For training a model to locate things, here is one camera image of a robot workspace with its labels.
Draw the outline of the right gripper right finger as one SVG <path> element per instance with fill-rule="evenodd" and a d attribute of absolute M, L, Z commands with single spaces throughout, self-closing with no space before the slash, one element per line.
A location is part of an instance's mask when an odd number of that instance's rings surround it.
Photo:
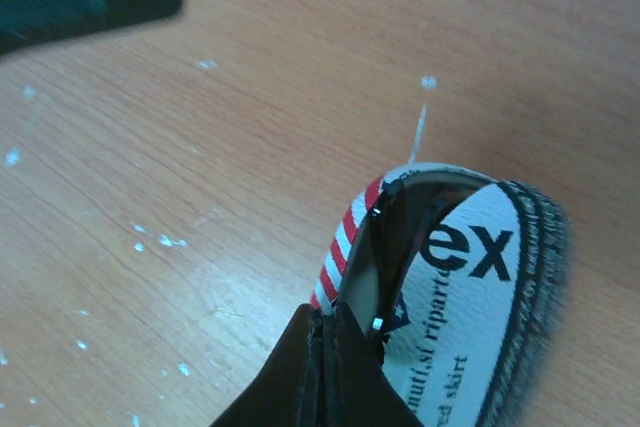
<path fill-rule="evenodd" d="M 324 402 L 327 426 L 419 426 L 384 376 L 351 309 L 324 318 Z"/>

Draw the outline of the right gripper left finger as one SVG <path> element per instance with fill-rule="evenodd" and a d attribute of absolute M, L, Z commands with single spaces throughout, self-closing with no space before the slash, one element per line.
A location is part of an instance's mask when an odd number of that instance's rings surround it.
<path fill-rule="evenodd" d="M 318 426 L 323 394 L 322 320 L 300 305 L 263 367 L 215 426 Z"/>

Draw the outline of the flag pattern sunglasses case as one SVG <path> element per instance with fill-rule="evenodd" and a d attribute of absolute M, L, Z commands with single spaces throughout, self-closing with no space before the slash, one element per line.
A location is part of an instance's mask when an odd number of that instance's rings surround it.
<path fill-rule="evenodd" d="M 568 273 L 568 222 L 537 188 L 442 163 L 372 182 L 339 223 L 311 296 L 329 311 L 367 211 L 402 181 L 410 210 L 435 216 L 384 341 L 386 379 L 425 426 L 512 426 L 546 353 Z"/>

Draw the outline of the brown sunglasses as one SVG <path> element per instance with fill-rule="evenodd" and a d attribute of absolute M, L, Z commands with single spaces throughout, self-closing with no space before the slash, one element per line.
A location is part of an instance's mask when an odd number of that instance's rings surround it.
<path fill-rule="evenodd" d="M 379 293 L 374 321 L 367 334 L 373 346 L 381 344 L 389 331 L 409 265 L 433 228 L 438 211 L 435 202 L 444 190 L 443 182 L 422 186 L 410 186 L 402 179 L 385 182 L 367 214 Z"/>

